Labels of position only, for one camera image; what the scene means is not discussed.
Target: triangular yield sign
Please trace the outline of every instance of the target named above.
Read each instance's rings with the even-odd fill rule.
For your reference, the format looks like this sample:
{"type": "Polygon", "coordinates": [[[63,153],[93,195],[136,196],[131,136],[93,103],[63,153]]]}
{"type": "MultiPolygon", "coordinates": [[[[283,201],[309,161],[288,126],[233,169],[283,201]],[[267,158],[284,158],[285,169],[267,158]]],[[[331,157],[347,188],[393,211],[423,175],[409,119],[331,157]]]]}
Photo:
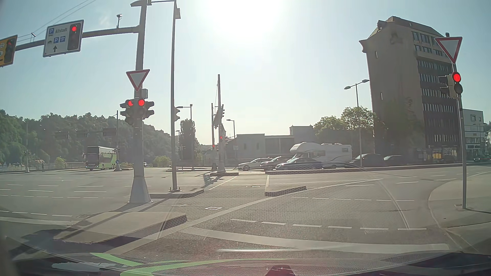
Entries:
{"type": "Polygon", "coordinates": [[[150,72],[150,69],[126,72],[128,79],[130,79],[131,85],[133,85],[133,88],[136,91],[140,90],[141,85],[143,84],[143,81],[145,80],[145,78],[148,75],[148,72],[150,72]]]}
{"type": "Polygon", "coordinates": [[[462,43],[461,36],[452,37],[435,37],[436,42],[441,49],[447,54],[448,58],[455,63],[459,54],[460,45],[462,43]]]}

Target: office building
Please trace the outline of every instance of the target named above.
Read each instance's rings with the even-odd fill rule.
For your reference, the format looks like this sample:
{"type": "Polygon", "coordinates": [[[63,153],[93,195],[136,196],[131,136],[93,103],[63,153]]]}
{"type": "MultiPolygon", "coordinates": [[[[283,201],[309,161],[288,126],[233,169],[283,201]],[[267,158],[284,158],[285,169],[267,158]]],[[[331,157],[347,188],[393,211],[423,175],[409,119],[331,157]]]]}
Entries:
{"type": "Polygon", "coordinates": [[[459,121],[455,99],[440,93],[438,76],[452,72],[432,27],[392,16],[379,20],[367,39],[372,110],[391,127],[375,128],[375,152],[414,160],[457,156],[459,121]]]}

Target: windshield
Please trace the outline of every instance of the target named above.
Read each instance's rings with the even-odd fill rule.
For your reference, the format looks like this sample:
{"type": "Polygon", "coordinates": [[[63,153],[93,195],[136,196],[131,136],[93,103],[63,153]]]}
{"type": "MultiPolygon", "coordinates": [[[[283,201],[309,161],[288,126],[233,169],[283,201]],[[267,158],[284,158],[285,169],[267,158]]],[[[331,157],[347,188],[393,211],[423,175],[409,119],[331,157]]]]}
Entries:
{"type": "Polygon", "coordinates": [[[123,276],[489,256],[490,10],[0,0],[0,255],[123,276]]]}

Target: white building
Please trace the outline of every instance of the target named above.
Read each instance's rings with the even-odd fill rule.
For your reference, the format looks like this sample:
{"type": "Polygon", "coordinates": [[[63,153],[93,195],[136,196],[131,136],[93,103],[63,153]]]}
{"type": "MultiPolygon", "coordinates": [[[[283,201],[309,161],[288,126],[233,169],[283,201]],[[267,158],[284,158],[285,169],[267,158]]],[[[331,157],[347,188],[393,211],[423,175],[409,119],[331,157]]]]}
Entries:
{"type": "Polygon", "coordinates": [[[465,149],[467,159],[485,153],[484,114],[480,110],[464,109],[465,149]]]}

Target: dark car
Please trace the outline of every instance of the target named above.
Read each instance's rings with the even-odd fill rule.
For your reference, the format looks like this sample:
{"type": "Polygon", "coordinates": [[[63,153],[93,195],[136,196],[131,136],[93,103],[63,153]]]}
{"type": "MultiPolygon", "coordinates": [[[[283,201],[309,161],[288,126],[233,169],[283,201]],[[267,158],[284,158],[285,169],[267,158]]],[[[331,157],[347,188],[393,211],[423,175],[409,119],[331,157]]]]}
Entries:
{"type": "Polygon", "coordinates": [[[281,164],[281,163],[285,163],[286,161],[288,161],[292,158],[293,158],[292,155],[278,156],[276,158],[273,158],[273,160],[262,162],[261,168],[264,170],[274,169],[276,167],[276,165],[281,164]]]}
{"type": "Polygon", "coordinates": [[[478,156],[474,158],[474,162],[489,162],[491,158],[489,156],[478,156]]]}
{"type": "Polygon", "coordinates": [[[310,157],[298,157],[290,159],[288,162],[276,165],[276,170],[283,169],[321,169],[322,162],[310,157]]]}
{"type": "MultiPolygon", "coordinates": [[[[363,158],[363,167],[384,167],[385,165],[385,160],[383,159],[382,155],[376,154],[376,153],[365,153],[362,154],[361,157],[363,158]]],[[[354,167],[360,167],[360,156],[358,155],[355,159],[351,160],[349,165],[354,166],[354,167]]]]}
{"type": "Polygon", "coordinates": [[[402,155],[387,155],[383,160],[387,166],[404,166],[408,164],[402,155]]]}

